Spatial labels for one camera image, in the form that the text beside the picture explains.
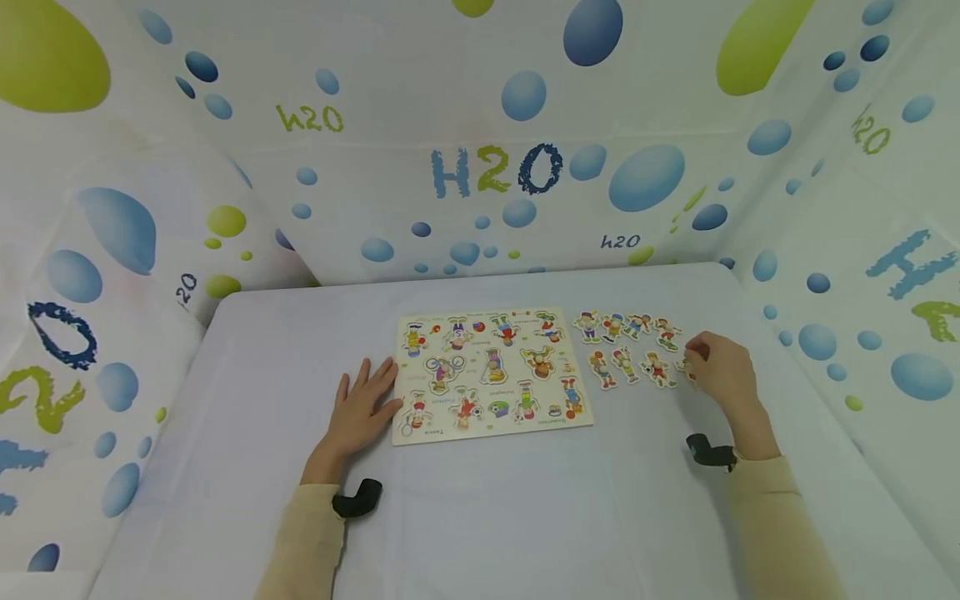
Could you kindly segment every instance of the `blue bubble print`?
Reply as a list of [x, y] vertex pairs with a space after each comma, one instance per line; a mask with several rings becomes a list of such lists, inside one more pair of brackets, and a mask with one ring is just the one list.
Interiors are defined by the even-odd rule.
[[822, 273], [811, 273], [806, 278], [806, 289], [814, 294], [824, 294], [830, 289], [830, 278]]
[[335, 96], [340, 91], [340, 82], [330, 69], [317, 69], [317, 87], [324, 93]]
[[777, 255], [772, 250], [764, 250], [754, 261], [754, 279], [769, 281], [777, 274]]
[[296, 203], [290, 209], [290, 212], [294, 213], [294, 216], [298, 219], [309, 219], [310, 215], [313, 214], [313, 208], [304, 203]]
[[217, 63], [202, 52], [191, 50], [186, 53], [186, 58], [183, 61], [186, 62], [187, 70], [202, 82], [212, 84], [220, 77], [220, 69], [217, 68]]
[[865, 350], [876, 350], [883, 344], [880, 334], [867, 329], [856, 334], [856, 342]]
[[97, 373], [97, 387], [104, 403], [114, 413], [122, 413], [133, 405], [140, 391], [136, 372], [125, 363], [104, 365]]
[[117, 436], [112, 431], [103, 433], [93, 443], [93, 455], [97, 458], [107, 458], [117, 446]]
[[827, 71], [835, 71], [843, 66], [843, 63], [847, 60], [847, 55], [839, 50], [836, 52], [831, 52], [824, 59], [824, 68]]
[[953, 389], [953, 374], [932, 356], [912, 352], [898, 356], [890, 376], [900, 391], [917, 400], [939, 400]]
[[174, 40], [174, 32], [170, 29], [170, 26], [167, 25], [167, 22], [163, 20], [163, 17], [156, 12], [142, 9], [139, 17], [140, 25], [143, 26], [144, 31], [146, 31], [156, 43], [165, 46]]
[[797, 336], [800, 349], [813, 360], [829, 360], [837, 351], [837, 339], [833, 332], [821, 324], [808, 324]]
[[525, 228], [537, 218], [537, 205], [526, 198], [511, 200], [503, 207], [503, 222], [512, 228]]
[[204, 106], [210, 111], [210, 114], [221, 121], [226, 121], [233, 116], [233, 107], [220, 94], [206, 94], [204, 96]]
[[297, 181], [303, 185], [314, 185], [318, 180], [317, 172], [310, 167], [297, 168]]
[[722, 204], [710, 204], [693, 218], [691, 226], [697, 231], [710, 231], [727, 222], [727, 208]]
[[410, 232], [416, 235], [417, 237], [426, 237], [430, 235], [430, 231], [433, 229], [423, 221], [417, 221], [412, 226], [410, 226]]
[[624, 212], [639, 212], [666, 200], [684, 177], [686, 161], [670, 144], [648, 146], [628, 156], [610, 180], [610, 202]]
[[122, 515], [133, 502], [139, 485], [140, 467], [136, 463], [127, 463], [113, 473], [100, 499], [100, 508], [104, 516], [114, 518]]
[[907, 123], [923, 121], [933, 111], [932, 96], [917, 96], [903, 107], [900, 117]]
[[600, 175], [607, 161], [607, 149], [600, 144], [584, 146], [570, 160], [570, 176], [577, 181], [587, 181]]
[[890, 38], [884, 35], [873, 36], [860, 47], [860, 58], [866, 62], [880, 60], [890, 48]]
[[515, 73], [503, 86], [500, 104], [515, 121], [529, 121], [546, 103], [546, 82], [536, 71]]
[[387, 262], [394, 257], [394, 247], [379, 237], [368, 237], [360, 246], [360, 255], [373, 262]]
[[833, 79], [833, 89], [838, 92], [848, 92], [860, 83], [860, 69], [853, 67], [837, 75]]
[[564, 27], [566, 57], [593, 66], [608, 57], [623, 33], [623, 11], [616, 0], [580, 0]]

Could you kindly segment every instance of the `wooden puzzle board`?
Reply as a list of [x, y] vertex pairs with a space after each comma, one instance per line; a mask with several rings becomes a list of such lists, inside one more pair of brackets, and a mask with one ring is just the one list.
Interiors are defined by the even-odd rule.
[[394, 445], [593, 425], [558, 306], [400, 319]]

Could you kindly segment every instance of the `blue circle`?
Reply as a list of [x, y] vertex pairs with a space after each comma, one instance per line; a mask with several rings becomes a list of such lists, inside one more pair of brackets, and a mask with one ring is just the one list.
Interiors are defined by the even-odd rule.
[[177, 80], [177, 85], [180, 86], [180, 90], [184, 94], [186, 94], [187, 98], [189, 98], [190, 100], [193, 100], [194, 98], [197, 97], [197, 92], [194, 91], [193, 85], [191, 85], [190, 82], [188, 82], [186, 79], [184, 79], [180, 75], [177, 75], [176, 77], [174, 77], [174, 79]]
[[613, 52], [623, 33], [623, 11], [616, 0], [580, 0], [564, 27], [566, 57], [593, 66]]
[[747, 150], [757, 156], [779, 152], [793, 134], [790, 124], [783, 119], [769, 119], [756, 126], [747, 140]]
[[57, 568], [59, 562], [60, 547], [55, 543], [48, 543], [34, 553], [27, 564], [27, 571], [50, 573]]
[[210, 111], [210, 114], [221, 121], [226, 121], [233, 116], [233, 107], [220, 94], [206, 94], [204, 96], [204, 106]]
[[529, 121], [540, 113], [546, 103], [546, 82], [536, 71], [515, 73], [503, 85], [500, 104], [507, 116], [515, 121]]
[[142, 9], [140, 11], [140, 25], [143, 26], [143, 29], [154, 39], [158, 44], [163, 44], [164, 46], [169, 44], [174, 40], [174, 33], [170, 29], [170, 26], [167, 25], [167, 22], [163, 20], [163, 17], [153, 11], [148, 11], [147, 9]]
[[607, 162], [606, 148], [600, 144], [584, 146], [570, 160], [570, 176], [577, 181], [592, 180], [603, 171], [605, 162]]
[[691, 226], [697, 231], [710, 231], [727, 222], [727, 208], [722, 204], [710, 204], [697, 213]]
[[430, 235], [430, 231], [433, 229], [423, 221], [417, 221], [412, 226], [410, 226], [410, 231], [417, 237], [426, 237]]
[[303, 185], [314, 185], [318, 180], [317, 172], [310, 167], [297, 168], [297, 181]]
[[772, 250], [764, 250], [754, 260], [754, 278], [757, 281], [769, 281], [777, 274], [777, 255]]
[[840, 52], [839, 50], [836, 52], [831, 52], [824, 59], [824, 68], [827, 71], [835, 71], [843, 66], [845, 60], [847, 60], [847, 55], [843, 52]]
[[340, 82], [330, 69], [317, 69], [317, 87], [324, 93], [335, 96], [340, 91]]
[[274, 239], [280, 246], [286, 248], [287, 250], [292, 250], [294, 248], [293, 244], [290, 243], [290, 240], [287, 239], [287, 236], [283, 235], [283, 231], [280, 231], [279, 229], [274, 231]]
[[860, 20], [864, 25], [878, 25], [894, 11], [894, 0], [874, 0], [863, 10]]
[[671, 144], [648, 146], [633, 153], [613, 172], [610, 202], [624, 212], [639, 212], [666, 200], [684, 177], [686, 161]]
[[313, 214], [313, 208], [304, 203], [296, 203], [290, 209], [290, 212], [294, 213], [294, 216], [298, 219], [309, 219], [310, 215]]
[[469, 267], [480, 257], [480, 247], [473, 242], [457, 242], [450, 248], [450, 258]]
[[103, 433], [93, 443], [93, 455], [97, 458], [107, 458], [110, 452], [117, 446], [117, 434], [112, 431]]
[[220, 77], [220, 69], [217, 68], [217, 63], [202, 52], [191, 50], [186, 53], [184, 62], [186, 62], [187, 70], [202, 82], [212, 84]]
[[890, 48], [890, 38], [883, 34], [879, 36], [873, 36], [863, 43], [863, 46], [860, 47], [860, 58], [864, 59], [866, 62], [873, 62], [874, 60], [880, 60], [883, 55], [887, 53], [887, 49]]
[[876, 350], [883, 344], [880, 334], [867, 329], [856, 334], [856, 342], [865, 350]]
[[830, 363], [827, 366], [827, 377], [834, 381], [843, 381], [847, 378], [847, 370], [840, 363]]
[[836, 337], [821, 324], [804, 325], [797, 341], [804, 354], [813, 360], [829, 360], [837, 351]]
[[911, 352], [898, 356], [890, 376], [900, 391], [917, 400], [939, 400], [953, 389], [953, 373], [932, 356]]
[[380, 237], [368, 237], [360, 246], [360, 255], [373, 262], [387, 262], [394, 257], [394, 247]]
[[104, 291], [97, 267], [72, 250], [58, 250], [47, 257], [47, 279], [58, 294], [73, 302], [93, 302]]
[[917, 96], [903, 107], [900, 117], [907, 123], [923, 121], [933, 110], [932, 96]]
[[806, 278], [806, 289], [814, 294], [823, 294], [830, 289], [830, 278], [822, 273], [811, 273]]
[[140, 458], [147, 458], [147, 455], [150, 454], [150, 448], [154, 447], [154, 439], [150, 436], [147, 436], [140, 441], [140, 445], [136, 447], [136, 455]]
[[833, 89], [838, 92], [847, 92], [860, 83], [860, 69], [851, 67], [833, 78]]
[[100, 397], [114, 413], [122, 413], [133, 405], [140, 391], [140, 381], [136, 372], [125, 363], [104, 365], [96, 377]]
[[140, 467], [136, 463], [126, 463], [120, 467], [104, 489], [104, 495], [100, 498], [100, 508], [107, 518], [120, 516], [136, 495], [136, 489], [140, 485]]
[[537, 205], [526, 198], [511, 200], [503, 207], [503, 222], [512, 228], [525, 228], [537, 218]]

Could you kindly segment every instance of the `cartoon character puzzle piece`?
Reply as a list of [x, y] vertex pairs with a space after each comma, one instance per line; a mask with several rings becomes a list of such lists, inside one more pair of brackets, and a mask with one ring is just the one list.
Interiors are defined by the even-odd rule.
[[466, 364], [467, 361], [459, 354], [449, 358], [437, 356], [426, 359], [423, 366], [433, 375], [430, 381], [430, 392], [437, 396], [446, 394], [450, 389], [449, 384], [457, 378]]
[[650, 333], [650, 324], [653, 320], [654, 318], [646, 313], [627, 315], [627, 328], [624, 329], [623, 333], [632, 340], [639, 341], [641, 332]]
[[410, 393], [414, 397], [413, 404], [406, 412], [400, 415], [400, 435], [409, 437], [415, 429], [423, 427], [423, 423], [433, 421], [433, 413], [426, 410], [426, 402], [423, 401], [423, 390], [414, 390]]
[[534, 398], [531, 390], [534, 384], [533, 381], [524, 379], [518, 381], [517, 384], [520, 386], [520, 399], [516, 401], [516, 407], [514, 408], [514, 421], [523, 423], [525, 420], [533, 420], [536, 418], [537, 411], [540, 409], [540, 403]]
[[593, 374], [599, 377], [600, 386], [604, 390], [616, 387], [616, 379], [614, 379], [613, 374], [610, 373], [610, 367], [607, 366], [607, 358], [604, 356], [602, 350], [595, 351], [590, 358], [587, 359], [587, 362], [590, 363], [590, 370], [593, 371]]
[[407, 351], [407, 356], [410, 358], [417, 358], [420, 356], [420, 351], [427, 347], [426, 338], [420, 335], [422, 328], [423, 323], [407, 324], [407, 339], [403, 343], [403, 349]]
[[633, 359], [630, 356], [630, 349], [626, 346], [621, 346], [613, 351], [611, 355], [611, 362], [613, 365], [623, 371], [623, 374], [627, 375], [627, 383], [633, 385], [637, 383], [640, 378], [634, 372], [634, 365], [632, 364]]
[[491, 317], [491, 321], [496, 325], [496, 331], [493, 335], [503, 340], [503, 345], [507, 348], [514, 344], [514, 338], [520, 332], [520, 328], [510, 324], [509, 319], [510, 317], [506, 314]]
[[540, 330], [535, 331], [534, 335], [545, 337], [554, 344], [558, 344], [564, 338], [564, 329], [557, 327], [557, 315], [541, 310], [537, 313], [537, 318], [541, 321]]
[[584, 397], [577, 391], [576, 377], [564, 377], [560, 382], [564, 385], [564, 394], [566, 394], [566, 417], [572, 420], [584, 412]]
[[673, 326], [666, 319], [657, 319], [657, 322], [654, 323], [654, 329], [660, 332], [660, 336], [657, 338], [657, 343], [663, 346], [666, 351], [676, 352], [679, 350], [677, 345], [674, 344], [673, 338], [678, 333], [683, 333], [684, 331], [682, 329]]
[[454, 425], [461, 431], [467, 431], [470, 428], [470, 419], [483, 420], [483, 407], [477, 399], [476, 388], [467, 386], [457, 386], [457, 396], [460, 397], [460, 403], [450, 406], [450, 412], [454, 415]]
[[607, 333], [601, 336], [603, 340], [608, 344], [616, 344], [616, 338], [623, 333], [623, 315], [620, 313], [605, 315], [603, 326], [607, 329]]
[[507, 372], [503, 369], [503, 358], [500, 357], [500, 348], [487, 348], [487, 366], [480, 374], [480, 383], [484, 385], [499, 385], [507, 380]]
[[600, 338], [597, 337], [598, 325], [600, 325], [600, 321], [597, 319], [597, 311], [595, 310], [585, 310], [573, 320], [573, 326], [580, 329], [584, 334], [584, 344], [600, 343]]
[[444, 336], [444, 343], [454, 352], [464, 349], [464, 344], [473, 339], [473, 332], [467, 331], [466, 317], [450, 317], [450, 330]]
[[527, 361], [527, 366], [534, 373], [534, 377], [540, 381], [546, 381], [554, 371], [553, 361], [549, 360], [553, 349], [550, 346], [544, 346], [542, 350], [536, 351], [522, 348], [520, 356]]
[[656, 352], [647, 352], [647, 360], [640, 363], [640, 368], [647, 373], [650, 380], [657, 384], [658, 388], [676, 388], [677, 382], [667, 374], [669, 365], [657, 356]]

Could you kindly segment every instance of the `green circle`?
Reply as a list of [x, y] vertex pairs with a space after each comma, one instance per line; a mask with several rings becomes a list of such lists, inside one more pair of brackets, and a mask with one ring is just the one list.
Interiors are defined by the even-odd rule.
[[228, 275], [215, 275], [206, 281], [206, 294], [211, 298], [226, 298], [242, 288], [240, 282]]
[[239, 235], [247, 227], [247, 216], [236, 206], [217, 206], [206, 215], [206, 226], [223, 237]]

